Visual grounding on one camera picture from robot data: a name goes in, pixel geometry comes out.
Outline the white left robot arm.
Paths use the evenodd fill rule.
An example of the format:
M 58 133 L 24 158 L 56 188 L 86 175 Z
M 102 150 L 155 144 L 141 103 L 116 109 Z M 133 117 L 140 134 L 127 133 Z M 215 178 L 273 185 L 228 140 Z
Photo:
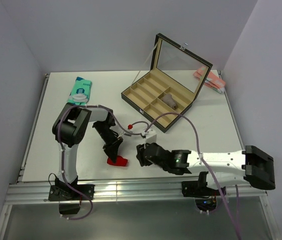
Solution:
M 78 193 L 77 151 L 89 123 L 93 124 L 92 128 L 104 141 L 103 151 L 110 160 L 116 161 L 119 146 L 123 142 L 122 136 L 111 129 L 116 125 L 111 109 L 101 105 L 65 104 L 52 127 L 52 133 L 60 146 L 60 165 L 55 186 L 67 200 L 74 199 Z

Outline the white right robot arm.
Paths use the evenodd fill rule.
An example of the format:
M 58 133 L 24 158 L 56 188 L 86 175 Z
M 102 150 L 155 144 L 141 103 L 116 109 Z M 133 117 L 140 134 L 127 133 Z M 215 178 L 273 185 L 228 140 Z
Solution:
M 203 195 L 245 182 L 260 190 L 275 189 L 274 159 L 253 145 L 247 145 L 244 150 L 221 153 L 168 151 L 156 143 L 139 144 L 136 149 L 141 166 L 156 165 L 179 176 L 198 173 L 197 189 Z

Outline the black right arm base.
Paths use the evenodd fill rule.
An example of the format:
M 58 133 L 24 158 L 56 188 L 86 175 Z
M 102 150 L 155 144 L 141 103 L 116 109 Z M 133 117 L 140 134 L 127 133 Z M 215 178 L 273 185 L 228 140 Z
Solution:
M 185 198 L 194 198 L 200 214 L 209 215 L 218 207 L 217 197 L 220 192 L 208 187 L 203 180 L 183 181 L 181 183 L 182 194 Z

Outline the red sock with white print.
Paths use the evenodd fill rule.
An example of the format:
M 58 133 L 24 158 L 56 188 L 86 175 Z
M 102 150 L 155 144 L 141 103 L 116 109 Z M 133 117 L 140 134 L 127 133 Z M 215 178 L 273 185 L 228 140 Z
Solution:
M 118 155 L 116 161 L 107 158 L 107 164 L 115 167 L 126 167 L 128 164 L 128 160 Z

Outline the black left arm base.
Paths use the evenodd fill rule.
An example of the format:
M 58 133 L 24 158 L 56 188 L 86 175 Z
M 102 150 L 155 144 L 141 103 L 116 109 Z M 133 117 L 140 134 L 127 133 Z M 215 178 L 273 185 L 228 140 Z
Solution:
M 85 194 L 89 199 L 93 199 L 94 196 L 93 184 L 79 184 L 76 189 Z M 50 193 L 48 201 L 59 203 L 59 212 L 63 215 L 76 215 L 80 208 L 83 197 L 73 190 L 65 192 L 55 185 L 50 187 Z

